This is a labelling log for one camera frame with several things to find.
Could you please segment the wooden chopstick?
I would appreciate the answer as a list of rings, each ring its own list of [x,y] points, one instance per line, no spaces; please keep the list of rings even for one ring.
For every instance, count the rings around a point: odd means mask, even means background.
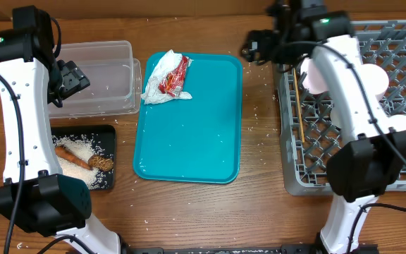
[[[299,96],[299,90],[298,90],[298,79],[297,79],[296,68],[293,68],[293,85],[294,85],[294,91],[295,91],[295,101],[296,101],[296,107],[297,107],[297,120],[299,123],[300,139],[301,139],[302,143],[305,143],[305,132],[303,129],[303,124],[302,124],[302,112],[301,112],[301,105],[300,105],[300,96]]]

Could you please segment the large white plate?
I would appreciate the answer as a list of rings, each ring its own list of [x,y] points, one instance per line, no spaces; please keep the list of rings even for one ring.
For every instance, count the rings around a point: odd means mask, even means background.
[[[328,87],[319,72],[319,69],[315,66],[312,59],[306,58],[300,65],[300,75],[305,77],[302,81],[302,85],[306,90],[309,90],[310,94],[318,95],[328,91]]]

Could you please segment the pile of white rice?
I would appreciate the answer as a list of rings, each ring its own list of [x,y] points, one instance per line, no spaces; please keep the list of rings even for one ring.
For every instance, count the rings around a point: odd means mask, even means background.
[[[82,162],[88,163],[93,155],[106,155],[101,142],[96,141],[93,135],[90,137],[86,135],[54,135],[52,140],[54,147],[63,148]],[[90,190],[103,190],[111,187],[111,171],[102,171],[97,167],[86,169],[82,163],[76,164],[62,157],[57,157],[57,159],[64,175],[84,181]]]

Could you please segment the orange carrot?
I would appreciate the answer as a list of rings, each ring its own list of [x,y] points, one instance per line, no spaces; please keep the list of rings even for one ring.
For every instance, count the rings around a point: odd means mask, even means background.
[[[83,161],[82,159],[80,159],[79,157],[74,155],[72,152],[67,150],[65,147],[62,147],[62,146],[55,147],[55,153],[58,157],[66,160],[68,162],[71,162],[79,167],[82,167],[83,169],[86,169],[86,170],[92,169],[87,162]]]

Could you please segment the white cup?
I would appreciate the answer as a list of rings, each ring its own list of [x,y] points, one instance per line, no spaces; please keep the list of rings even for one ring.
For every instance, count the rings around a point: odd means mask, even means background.
[[[331,118],[332,124],[336,128],[341,129],[343,127],[342,114],[340,112],[340,109],[337,106],[333,106],[331,113],[330,113],[330,118]]]

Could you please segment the white bowl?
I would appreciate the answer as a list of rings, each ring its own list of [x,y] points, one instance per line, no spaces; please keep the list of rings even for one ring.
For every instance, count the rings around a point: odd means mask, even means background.
[[[359,74],[367,92],[374,94],[376,100],[380,101],[389,86],[389,77],[386,71],[380,66],[366,63],[360,66]]]

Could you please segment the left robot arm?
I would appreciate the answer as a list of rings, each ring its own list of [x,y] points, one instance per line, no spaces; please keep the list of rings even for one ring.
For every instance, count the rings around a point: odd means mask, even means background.
[[[51,137],[48,106],[90,85],[72,62],[60,60],[58,22],[34,6],[15,8],[0,31],[0,99],[6,159],[0,214],[9,229],[65,241],[81,253],[127,253],[128,244],[92,213],[84,181],[65,176]]]

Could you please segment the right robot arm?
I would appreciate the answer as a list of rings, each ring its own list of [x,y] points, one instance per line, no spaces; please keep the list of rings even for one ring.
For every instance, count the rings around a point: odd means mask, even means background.
[[[367,210],[378,205],[406,159],[406,131],[396,130],[366,87],[359,42],[349,15],[322,1],[275,1],[271,30],[253,30],[241,54],[249,62],[294,66],[309,57],[338,110],[343,146],[326,163],[333,202],[314,253],[350,253]]]

